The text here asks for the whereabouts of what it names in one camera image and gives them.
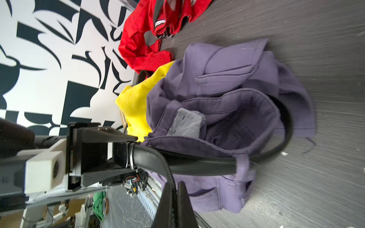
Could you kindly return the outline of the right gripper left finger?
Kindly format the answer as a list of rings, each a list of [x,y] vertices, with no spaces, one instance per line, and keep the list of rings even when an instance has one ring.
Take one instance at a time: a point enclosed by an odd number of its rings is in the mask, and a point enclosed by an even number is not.
[[[151,228],[175,228],[175,187],[164,186]]]

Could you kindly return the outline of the red trousers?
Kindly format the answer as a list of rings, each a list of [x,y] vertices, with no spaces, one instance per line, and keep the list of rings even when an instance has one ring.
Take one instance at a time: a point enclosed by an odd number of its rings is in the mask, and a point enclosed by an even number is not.
[[[124,61],[136,72],[156,71],[173,60],[169,51],[161,51],[163,34],[169,28],[170,34],[180,32],[188,22],[197,20],[210,6],[211,0],[164,1],[158,20],[166,21],[154,28],[153,15],[156,1],[140,1],[126,19],[119,44]]]

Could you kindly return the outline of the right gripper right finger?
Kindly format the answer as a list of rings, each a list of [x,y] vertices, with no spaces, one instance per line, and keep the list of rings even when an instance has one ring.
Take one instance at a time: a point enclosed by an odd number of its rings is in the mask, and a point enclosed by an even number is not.
[[[199,228],[184,182],[178,183],[177,190],[177,227]]]

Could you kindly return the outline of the purple trousers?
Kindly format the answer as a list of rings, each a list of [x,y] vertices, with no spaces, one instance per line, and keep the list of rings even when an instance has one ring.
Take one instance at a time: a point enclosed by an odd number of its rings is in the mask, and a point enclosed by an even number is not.
[[[201,157],[233,157],[232,175],[175,175],[198,212],[238,213],[255,178],[250,162],[272,135],[284,134],[273,99],[290,111],[293,134],[312,137],[316,121],[308,92],[274,54],[267,39],[229,47],[191,44],[147,96],[151,132],[143,145]]]

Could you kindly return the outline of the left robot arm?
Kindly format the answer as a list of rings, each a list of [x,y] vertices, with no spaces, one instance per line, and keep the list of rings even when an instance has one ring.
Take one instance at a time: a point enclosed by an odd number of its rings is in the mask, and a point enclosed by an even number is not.
[[[137,137],[99,123],[71,122],[65,136],[35,135],[1,120],[1,212],[61,201],[132,172],[128,146]]]

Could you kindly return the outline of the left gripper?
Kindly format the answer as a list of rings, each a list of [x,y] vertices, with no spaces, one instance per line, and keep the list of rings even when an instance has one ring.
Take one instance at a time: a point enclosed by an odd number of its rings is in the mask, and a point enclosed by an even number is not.
[[[106,185],[109,178],[135,170],[110,169],[107,161],[108,143],[136,142],[127,135],[99,123],[71,122],[67,126],[66,175],[67,190],[77,191],[95,183]]]

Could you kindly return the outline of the black belt in red trousers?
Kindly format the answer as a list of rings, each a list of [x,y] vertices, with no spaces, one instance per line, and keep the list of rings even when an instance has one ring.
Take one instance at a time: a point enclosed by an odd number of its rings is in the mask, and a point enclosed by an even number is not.
[[[153,24],[154,24],[154,28],[156,29],[158,26],[164,24],[166,21],[164,20],[158,20],[158,17],[160,15],[160,12],[163,9],[163,5],[164,5],[164,1],[163,0],[157,0],[156,4],[155,4],[155,9],[154,9],[154,15],[153,15]],[[165,38],[171,38],[173,37],[172,34],[170,34],[169,28],[166,29],[166,31],[161,34],[161,35],[156,35],[157,39],[165,39]]]

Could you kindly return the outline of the yellow trousers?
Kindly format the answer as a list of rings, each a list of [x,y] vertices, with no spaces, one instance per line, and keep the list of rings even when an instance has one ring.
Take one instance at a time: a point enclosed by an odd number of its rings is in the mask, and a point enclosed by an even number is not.
[[[126,86],[116,99],[116,105],[127,123],[127,133],[138,137],[139,142],[143,142],[152,132],[146,119],[147,95],[161,79],[165,78],[172,65],[173,62],[164,64],[142,83]]]

